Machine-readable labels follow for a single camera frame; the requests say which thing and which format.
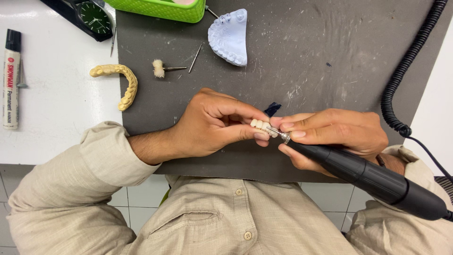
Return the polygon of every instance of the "shirt sleeve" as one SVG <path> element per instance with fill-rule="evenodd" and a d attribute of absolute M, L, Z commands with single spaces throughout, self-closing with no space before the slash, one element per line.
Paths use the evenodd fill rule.
<path fill-rule="evenodd" d="M 127 136 L 118 123 L 100 123 L 84 132 L 79 145 L 23 178 L 7 216 L 21 254 L 120 254 L 134 241 L 121 213 L 106 203 L 160 165 L 138 159 Z"/>
<path fill-rule="evenodd" d="M 388 147 L 383 152 L 407 161 L 405 177 L 439 196 L 448 210 L 453 210 L 448 194 L 413 152 L 401 145 Z M 354 215 L 347 239 L 359 254 L 451 255 L 453 222 L 423 220 L 383 202 L 368 201 L 366 209 Z"/>

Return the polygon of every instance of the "watch hands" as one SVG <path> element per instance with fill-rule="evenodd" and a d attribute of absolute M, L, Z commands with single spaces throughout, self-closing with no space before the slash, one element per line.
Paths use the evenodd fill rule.
<path fill-rule="evenodd" d="M 96 21 L 97 21 L 99 24 L 101 24 L 101 23 L 99 22 L 100 20 L 101 20 L 101 19 L 96 19 Z M 101 24 L 101 26 L 102 26 L 102 24 Z M 105 26 L 102 26 L 102 27 L 103 27 L 103 28 L 106 28 Z"/>
<path fill-rule="evenodd" d="M 88 23 L 88 25 L 91 25 L 91 24 L 93 24 L 93 22 L 95 22 L 95 21 L 97 21 L 97 19 L 96 19 L 96 18 L 94 18 L 92 22 Z"/>

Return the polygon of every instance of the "blue tape piece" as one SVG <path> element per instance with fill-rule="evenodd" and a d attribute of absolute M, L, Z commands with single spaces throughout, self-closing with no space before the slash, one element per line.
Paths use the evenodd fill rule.
<path fill-rule="evenodd" d="M 264 113 L 266 113 L 267 116 L 272 117 L 277 112 L 277 110 L 280 109 L 281 106 L 281 104 L 273 102 L 266 110 L 264 110 Z"/>

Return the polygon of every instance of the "marker writing on model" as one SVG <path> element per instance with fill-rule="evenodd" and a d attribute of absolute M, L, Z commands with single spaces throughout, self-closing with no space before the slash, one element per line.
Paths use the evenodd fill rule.
<path fill-rule="evenodd" d="M 8 29 L 5 46 L 5 69 L 3 70 L 3 128 L 14 130 L 19 123 L 17 87 L 20 69 L 21 33 Z"/>

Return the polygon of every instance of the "wristwatch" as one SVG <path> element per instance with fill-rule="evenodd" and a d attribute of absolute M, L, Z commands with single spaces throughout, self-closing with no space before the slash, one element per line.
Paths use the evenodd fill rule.
<path fill-rule="evenodd" d="M 41 0 L 83 32 L 102 42 L 112 37 L 111 20 L 98 5 L 87 0 Z"/>

